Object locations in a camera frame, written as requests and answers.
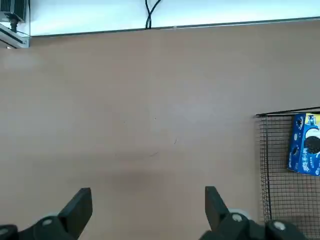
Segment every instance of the cookie image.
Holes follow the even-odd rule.
[[[307,148],[310,154],[317,154],[320,152],[320,130],[311,128],[305,133],[305,140],[303,146]]]

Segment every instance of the wire mesh basket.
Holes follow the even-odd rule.
[[[287,169],[293,116],[320,113],[320,107],[257,114],[263,218],[296,225],[320,239],[320,176]]]

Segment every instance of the white wall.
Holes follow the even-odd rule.
[[[156,0],[149,0],[153,6]],[[268,21],[320,16],[319,0],[162,0],[153,27]],[[31,0],[31,34],[144,28],[144,0]],[[19,29],[28,32],[23,26]]]

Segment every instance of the blue snack box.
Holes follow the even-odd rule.
[[[320,114],[296,114],[292,123],[292,136],[288,169],[297,173],[320,174]]]

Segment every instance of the metal bracket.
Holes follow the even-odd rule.
[[[29,37],[20,36],[0,23],[0,47],[26,49],[29,48],[29,43]]]

